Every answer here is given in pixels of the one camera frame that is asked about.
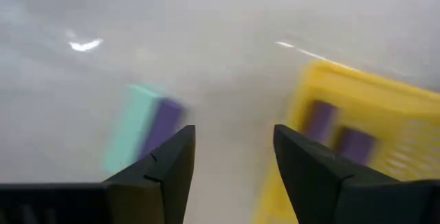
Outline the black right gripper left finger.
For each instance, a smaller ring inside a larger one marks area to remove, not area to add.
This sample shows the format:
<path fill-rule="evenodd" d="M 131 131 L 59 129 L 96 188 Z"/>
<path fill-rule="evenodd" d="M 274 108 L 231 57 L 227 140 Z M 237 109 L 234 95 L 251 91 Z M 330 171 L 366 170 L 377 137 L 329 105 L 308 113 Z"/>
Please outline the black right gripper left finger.
<path fill-rule="evenodd" d="M 187 125 L 109 177 L 111 222 L 182 224 L 195 165 L 195 126 Z"/>

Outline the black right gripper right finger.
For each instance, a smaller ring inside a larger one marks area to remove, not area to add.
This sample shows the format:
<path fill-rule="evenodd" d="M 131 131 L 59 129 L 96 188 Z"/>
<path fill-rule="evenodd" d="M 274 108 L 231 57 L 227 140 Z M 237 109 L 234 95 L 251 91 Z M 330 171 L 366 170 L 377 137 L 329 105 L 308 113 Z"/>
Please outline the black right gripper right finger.
<path fill-rule="evenodd" d="M 278 169 L 299 223 L 335 223 L 342 185 L 358 178 L 367 185 L 398 180 L 339 156 L 325 145 L 285 126 L 274 126 Z"/>

